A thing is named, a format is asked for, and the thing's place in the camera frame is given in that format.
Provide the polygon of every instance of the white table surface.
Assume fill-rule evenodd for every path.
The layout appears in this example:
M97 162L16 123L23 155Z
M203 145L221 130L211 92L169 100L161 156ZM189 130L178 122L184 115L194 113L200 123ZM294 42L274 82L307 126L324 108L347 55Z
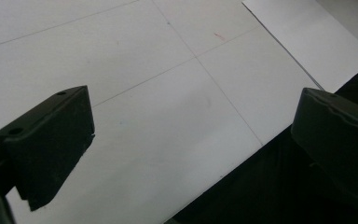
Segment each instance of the white table surface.
M240 0L0 1L0 128L88 85L96 137L18 223L163 223L289 126L315 84Z

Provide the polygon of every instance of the dark floor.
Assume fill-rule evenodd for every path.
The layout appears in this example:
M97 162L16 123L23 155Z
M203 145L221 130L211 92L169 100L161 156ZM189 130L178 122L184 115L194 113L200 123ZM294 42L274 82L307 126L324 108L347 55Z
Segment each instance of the dark floor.
M358 75L336 94L358 104ZM342 194L292 139L290 127L174 218L178 223L356 223Z

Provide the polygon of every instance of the tile grout line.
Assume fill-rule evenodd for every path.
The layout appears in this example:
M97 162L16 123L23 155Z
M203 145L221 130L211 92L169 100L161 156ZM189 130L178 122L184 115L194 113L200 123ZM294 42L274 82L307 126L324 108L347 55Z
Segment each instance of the tile grout line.
M157 75L155 75L155 76L153 76L153 77L151 77L151 78L148 78L147 80L142 81L142 82L140 82L140 83L138 83L138 84L136 84L136 85L134 85L134 86L132 86L132 87L130 87L130 88L128 88L128 89L126 89L126 90L124 90L124 91L122 91L122 92L120 92L120 93L114 95L114 96L112 96L112 97L109 97L109 98L106 99L106 100L101 101L100 103L98 103L98 104L96 104L96 105L93 105L91 108L94 108L94 107L96 107L96 106L98 106L98 105L101 105L101 104L103 104L103 103L106 103L107 101L110 101L110 100L112 100L113 98L115 98L115 97L117 97L117 96L119 96L119 95L121 95L121 94L123 94L123 93L125 93L125 92L127 92L127 91L130 91L130 90L132 90L132 89L134 89L134 88L136 88L136 87L138 87L138 86L140 86L140 85L146 83L147 81L150 81L150 80L153 79L153 78L159 77L159 76L163 75L164 73L169 72L169 71L173 70L174 68L176 68L176 67L178 67L178 66L180 66L180 65L182 65L182 64L184 64L184 63L187 63L187 62L189 62L189 61L191 61L191 60L193 60L193 59L194 59L194 57L193 57L193 58L190 58L190 59L188 59L188 60L185 60L184 62L179 63L179 64L177 64L176 66L174 66L174 67L172 67L172 68L170 68L170 69L167 69L167 70L165 70L165 71L163 71L163 72L161 72L161 73L159 73L159 74L157 74Z
M305 67L295 58L295 56L293 56L292 53L289 52L289 50L281 43L281 41L279 41L275 35L273 35L269 29L267 29L267 27L263 24L263 22L261 22L257 16L254 14L254 12L248 8L244 3L243 5L249 10L250 13L252 13L252 15L257 19L257 21L260 23L260 25L269 33L270 36L272 36L272 38L275 39L275 41L286 51L286 53L289 54L289 56L297 63L297 65L305 72L305 74L307 74L307 76L310 78L310 80L321 90L324 91L324 88L321 86L321 84L319 84L316 79L307 71L307 69L305 69Z
M167 17L164 15L164 13L162 12L161 8L159 8L158 5L155 3L155 1L154 1L154 0L151 0L151 1L152 1L153 4L156 6L156 8L158 8L159 12L160 12L161 15L165 18L165 20L166 20L167 22L170 22L170 21L168 20L168 18L167 18ZM263 143L261 142L261 140L258 138L258 136L257 136L257 135L255 134L255 132L253 131L253 129L249 126L248 122L247 122L247 121L244 119L244 117L240 114L240 112L238 111L237 107L236 107L234 104L232 104L232 102L228 99L226 93L225 93L225 92L222 90L222 88L217 84L216 80L214 80L214 78L213 78L212 75L209 73L209 71L205 68L205 66L200 62L200 59L198 58L198 56L196 55L196 53L194 53L194 51L193 51L193 50L190 48L190 46L185 42L185 40L182 38L182 36L179 34L179 32L173 27L173 25L171 25L171 27L172 27L173 30L176 32L176 34L179 36L179 38L182 40L182 42L187 46L187 48L192 52L192 54L194 55L194 58L197 59L197 61L199 62L199 64L202 66L202 68L205 70L205 72L208 74L208 76L212 79L214 85L217 86L217 88L223 93L223 95L224 95L224 96L226 97L226 99L229 101L229 103L231 104L231 106L235 109L235 111L237 111L237 114L242 118L242 120L245 122L246 126L248 126L248 128L249 128L249 129L251 130L251 132L254 134L255 138L258 140L258 142L260 143L260 145L261 145L261 146L264 146ZM247 33L253 31L254 29L256 29L256 28L258 28L258 27L259 27L259 26L256 26L255 28L252 28L251 30L246 31L245 33L243 33L243 34L241 34L241 35L238 35L237 37L234 37L234 38L232 38L232 39L226 41L225 43L222 43L221 45L216 46L216 47L214 47L214 48L212 48L212 49L216 49L216 48L218 48L218 47L221 47L222 45L225 45L226 43L229 43L229 42L231 42L232 40L239 38L240 36L246 35Z
M105 9L105 10L102 10L102 11L99 11L99 12L96 12L96 13L93 13L93 14L90 14L90 15L87 15L87 16L84 16L84 17L80 17L80 18L74 19L74 20L72 20L72 21L66 21L66 22L64 22L64 23L61 23L61 24L58 24L58 25L55 25L55 26L51 26L51 27L46 28L46 29L43 29L43 30L39 30L39 31L33 32L33 33L28 34L28 35L22 35L22 36L19 36L19 37L14 38L14 39L10 39L10 40L1 42L0 45L6 44L6 43L9 43L9 42L18 40L18 39L22 39L22 38L27 37L27 36L30 36L30 35L36 35L36 34L45 32L45 31L47 31L47 30L51 30L51 29L54 29L54 28L57 28L57 27L60 27L60 26L64 26L64 25L66 25L66 24L69 24L69 23L72 23L72 22L75 22L75 21L81 21L81 20L86 19L86 18L88 18L88 17L92 17L92 16L96 16L96 15L99 15L99 14L103 14L104 12L108 12L108 11L111 11L111 10L116 9L116 8L119 8L119 7L128 6L128 5L130 5L130 4L133 4L133 3L136 3L136 2L139 2L139 1L140 1L140 0L134 0L134 1L131 1L131 2L129 2L129 3L125 3L125 4L123 4L123 5L119 5L119 6L115 6L115 7L110 7L110 8L108 8L108 9Z
M202 62L200 61L200 59L198 57L196 57L197 61L200 63L200 65L203 67L203 69L205 70L205 72L208 74L208 76L212 79L212 81L214 82L214 84L217 86L217 88L219 88L219 90L223 93L223 95L225 95L226 99L229 101L229 103L231 104L231 106L235 109L235 111L237 111L237 114L242 118L242 120L245 122L246 126L248 126L248 128L251 130L251 132L254 134L255 138L258 140L258 142L261 144L261 146L264 146L264 144L261 142L260 138L258 138L257 134L255 134L255 131L252 129L252 127L249 125L249 123L246 121L246 119L242 116L242 114L240 113L240 111L237 109L237 107L231 102L231 100L228 98L228 96L226 95L226 93L222 90L222 88L219 86L219 84L217 84L216 80L214 80L214 78L212 77L211 73L206 69L206 67L202 64Z
M171 26L171 28L176 32L176 34L179 36L179 38L182 40L182 42L186 45L188 50L190 50L190 52L193 54L194 57L197 57L196 54L194 53L194 51L190 48L190 46L185 42L185 40L182 38L182 36L179 34L179 32L170 23L168 18L164 15L164 13L162 12L161 8L159 8L159 6L155 3L154 0L151 0L151 1L152 1L153 5L155 5L155 7L158 9L158 11L161 14L161 16L164 17L165 21Z

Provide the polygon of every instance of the screw hole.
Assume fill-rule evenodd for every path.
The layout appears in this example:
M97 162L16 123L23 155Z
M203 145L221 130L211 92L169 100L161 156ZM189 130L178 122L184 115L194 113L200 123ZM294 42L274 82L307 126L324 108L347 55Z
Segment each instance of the screw hole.
M21 132L22 132L22 128L15 128L15 129L10 130L8 133L9 134L18 134Z

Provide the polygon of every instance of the black surface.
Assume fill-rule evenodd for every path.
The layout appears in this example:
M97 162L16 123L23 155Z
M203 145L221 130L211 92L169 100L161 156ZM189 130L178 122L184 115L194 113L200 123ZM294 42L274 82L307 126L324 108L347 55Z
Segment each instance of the black surface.
M336 94L358 104L358 75ZM358 224L358 200L337 188L290 129L173 218L183 224Z
M292 136L336 186L358 199L358 105L336 94L304 89Z

